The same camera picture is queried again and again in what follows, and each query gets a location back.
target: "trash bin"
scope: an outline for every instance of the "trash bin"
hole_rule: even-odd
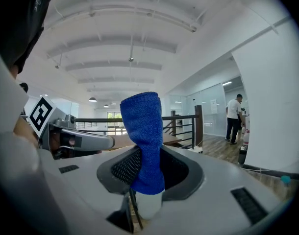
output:
[[[244,164],[244,161],[246,160],[246,156],[247,156],[247,151],[248,151],[247,145],[243,145],[240,147],[239,158],[238,158],[239,164],[242,164],[242,165]]]

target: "blue towel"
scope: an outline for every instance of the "blue towel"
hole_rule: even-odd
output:
[[[131,188],[142,194],[159,194],[165,189],[165,181],[160,170],[163,121],[158,94],[147,92],[129,97],[121,102],[120,110],[130,139],[142,152],[142,167]]]

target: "black cable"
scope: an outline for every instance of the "black cable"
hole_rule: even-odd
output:
[[[134,192],[133,192],[132,188],[129,189],[129,193],[130,193],[131,203],[132,203],[132,206],[133,206],[133,209],[134,209],[134,213],[135,213],[136,218],[137,218],[137,220],[139,222],[141,230],[143,230],[143,225],[142,225],[142,222],[141,222],[141,218],[139,216],[138,207],[136,205],[136,199],[135,199],[135,195],[134,195]]]

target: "man in white shirt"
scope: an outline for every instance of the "man in white shirt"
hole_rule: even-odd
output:
[[[241,102],[242,102],[242,95],[238,94],[237,98],[230,100],[226,107],[227,123],[228,123],[226,140],[231,141],[230,144],[236,144],[236,137],[239,129],[238,115],[240,116],[242,124],[244,123],[242,110],[241,110]],[[232,128],[233,128],[232,138],[230,140],[230,134]]]

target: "white t-shirt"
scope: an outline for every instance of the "white t-shirt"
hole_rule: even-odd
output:
[[[236,99],[233,99],[229,101],[227,107],[228,107],[227,118],[238,119],[238,114],[239,112],[241,112],[241,104]]]

